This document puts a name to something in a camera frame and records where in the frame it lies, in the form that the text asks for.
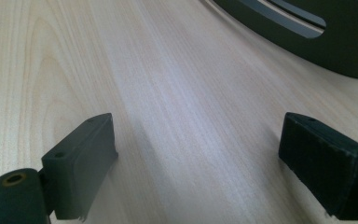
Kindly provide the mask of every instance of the wood grain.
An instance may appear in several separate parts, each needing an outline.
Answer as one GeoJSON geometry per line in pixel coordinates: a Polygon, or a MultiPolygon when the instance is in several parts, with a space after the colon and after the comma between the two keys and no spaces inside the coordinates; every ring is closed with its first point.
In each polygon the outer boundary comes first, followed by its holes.
{"type": "Polygon", "coordinates": [[[0,175],[114,116],[87,223],[338,223],[278,159],[287,111],[358,141],[358,79],[209,0],[0,1],[0,175]]]}

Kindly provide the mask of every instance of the light wood surface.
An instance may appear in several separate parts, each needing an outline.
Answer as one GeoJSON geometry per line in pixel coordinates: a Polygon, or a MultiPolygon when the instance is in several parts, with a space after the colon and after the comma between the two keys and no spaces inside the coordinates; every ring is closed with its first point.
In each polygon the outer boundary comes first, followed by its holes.
{"type": "Polygon", "coordinates": [[[358,141],[358,79],[209,0],[0,1],[0,175],[113,114],[86,223],[338,223],[278,158],[287,111],[358,141]]]}

